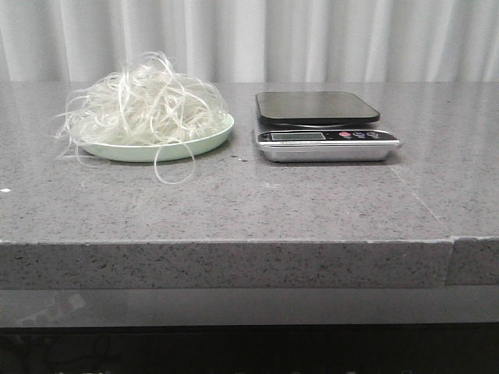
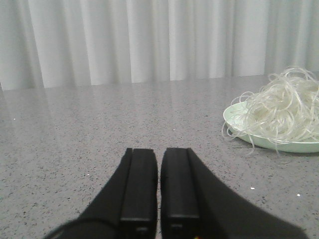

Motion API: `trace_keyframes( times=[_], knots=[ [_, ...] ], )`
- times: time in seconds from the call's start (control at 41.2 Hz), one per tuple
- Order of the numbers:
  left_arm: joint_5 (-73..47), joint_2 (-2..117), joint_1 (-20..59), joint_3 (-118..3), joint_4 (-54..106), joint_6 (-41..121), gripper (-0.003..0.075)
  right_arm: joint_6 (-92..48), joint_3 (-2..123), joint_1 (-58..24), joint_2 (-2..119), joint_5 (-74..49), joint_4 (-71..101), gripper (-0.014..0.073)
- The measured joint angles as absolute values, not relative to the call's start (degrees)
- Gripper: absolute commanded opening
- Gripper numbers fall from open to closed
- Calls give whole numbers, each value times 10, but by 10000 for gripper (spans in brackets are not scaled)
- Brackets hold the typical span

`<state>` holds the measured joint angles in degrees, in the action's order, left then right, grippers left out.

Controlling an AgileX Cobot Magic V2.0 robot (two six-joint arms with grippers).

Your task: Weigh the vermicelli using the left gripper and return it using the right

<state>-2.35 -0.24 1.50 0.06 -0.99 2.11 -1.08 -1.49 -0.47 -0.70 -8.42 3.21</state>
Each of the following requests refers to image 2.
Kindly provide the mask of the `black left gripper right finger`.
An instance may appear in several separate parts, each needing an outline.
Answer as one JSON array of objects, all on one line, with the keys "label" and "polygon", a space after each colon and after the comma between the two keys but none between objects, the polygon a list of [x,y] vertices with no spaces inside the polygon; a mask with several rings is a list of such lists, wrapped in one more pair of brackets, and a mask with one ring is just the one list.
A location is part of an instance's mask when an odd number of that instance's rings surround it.
[{"label": "black left gripper right finger", "polygon": [[305,239],[303,230],[253,205],[195,152],[167,148],[160,173],[164,239]]}]

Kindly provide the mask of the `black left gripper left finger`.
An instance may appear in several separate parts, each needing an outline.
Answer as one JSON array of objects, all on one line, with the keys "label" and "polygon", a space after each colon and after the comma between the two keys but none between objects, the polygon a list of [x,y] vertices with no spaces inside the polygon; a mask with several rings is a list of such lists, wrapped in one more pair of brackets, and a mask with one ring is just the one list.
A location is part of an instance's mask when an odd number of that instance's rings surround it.
[{"label": "black left gripper left finger", "polygon": [[48,239],[154,239],[158,166],[152,149],[128,148],[115,173],[76,219]]}]

